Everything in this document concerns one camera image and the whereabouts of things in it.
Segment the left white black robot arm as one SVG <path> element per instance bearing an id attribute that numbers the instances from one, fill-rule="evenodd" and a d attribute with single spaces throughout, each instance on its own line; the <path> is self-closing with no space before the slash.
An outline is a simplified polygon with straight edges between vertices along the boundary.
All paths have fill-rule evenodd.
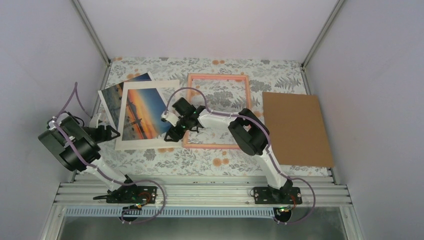
<path id="1" fill-rule="evenodd" d="M 107 187 L 107 195 L 131 203 L 139 197 L 138 186 L 125 174 L 110 167 L 101 157 L 99 143 L 116 139 L 120 133 L 100 120 L 90 126 L 80 125 L 78 118 L 65 111 L 52 117 L 47 130 L 38 140 L 69 171 L 89 173 Z"/>

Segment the brown cardboard backing board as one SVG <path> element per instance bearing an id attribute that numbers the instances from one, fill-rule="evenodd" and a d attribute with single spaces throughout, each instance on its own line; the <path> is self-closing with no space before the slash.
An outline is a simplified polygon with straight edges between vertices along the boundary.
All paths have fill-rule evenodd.
<path id="1" fill-rule="evenodd" d="M 263 117 L 281 165 L 334 167 L 316 95 L 263 92 Z"/>

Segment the pink wooden picture frame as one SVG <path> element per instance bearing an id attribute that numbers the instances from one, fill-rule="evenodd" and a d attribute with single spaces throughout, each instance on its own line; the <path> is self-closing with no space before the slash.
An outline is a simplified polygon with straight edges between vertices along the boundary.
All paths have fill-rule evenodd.
<path id="1" fill-rule="evenodd" d="M 252 108 L 249 76 L 245 74 L 190 73 L 187 86 L 205 95 L 188 90 L 186 99 L 195 107 L 207 104 L 219 112 L 240 112 Z M 236 141 L 226 127 L 201 128 L 199 132 L 189 131 L 182 140 L 185 148 L 197 149 L 238 149 Z"/>

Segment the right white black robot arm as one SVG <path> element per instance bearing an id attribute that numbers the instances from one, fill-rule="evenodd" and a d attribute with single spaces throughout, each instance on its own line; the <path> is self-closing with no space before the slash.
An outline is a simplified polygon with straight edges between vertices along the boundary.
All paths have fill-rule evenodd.
<path id="1" fill-rule="evenodd" d="M 228 129 L 238 147 L 259 163 L 272 200 L 282 204 L 289 199 L 293 182 L 277 165 L 269 130 L 251 110 L 244 108 L 240 112 L 222 112 L 205 105 L 195 107 L 183 97 L 172 107 L 176 114 L 169 110 L 161 114 L 161 121 L 171 124 L 164 137 L 166 142 L 179 142 L 187 131 L 196 132 L 200 128 Z"/>

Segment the sunset photo print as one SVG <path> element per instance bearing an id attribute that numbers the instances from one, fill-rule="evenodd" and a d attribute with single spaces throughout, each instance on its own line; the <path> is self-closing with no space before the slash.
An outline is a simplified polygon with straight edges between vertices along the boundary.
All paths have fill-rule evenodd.
<path id="1" fill-rule="evenodd" d="M 171 124 L 161 120 L 166 110 L 164 98 L 156 88 L 127 90 L 122 140 L 152 140 L 166 133 Z"/>

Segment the white photo mat board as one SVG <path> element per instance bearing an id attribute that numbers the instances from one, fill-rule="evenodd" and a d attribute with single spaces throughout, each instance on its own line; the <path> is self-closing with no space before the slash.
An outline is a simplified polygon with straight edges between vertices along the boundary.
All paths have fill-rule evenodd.
<path id="1" fill-rule="evenodd" d="M 123 133 L 123 121 L 125 114 L 125 105 L 127 98 L 127 90 L 129 89 L 158 89 L 159 93 L 162 95 L 165 102 L 165 110 L 167 109 L 167 101 L 170 99 L 172 93 L 180 88 L 180 82 L 178 80 L 152 80 L 152 81 L 137 81 L 137 82 L 127 82 L 124 84 L 122 91 L 122 100 L 120 106 L 120 114 L 118 120 L 117 130 L 121 134 L 115 141 L 115 149 L 117 151 L 123 150 L 141 150 L 141 149 L 167 149 L 167 148 L 181 148 L 182 142 L 166 142 L 164 141 L 165 133 L 163 133 L 159 138 L 156 139 L 146 139 L 146 140 L 122 140 Z"/>

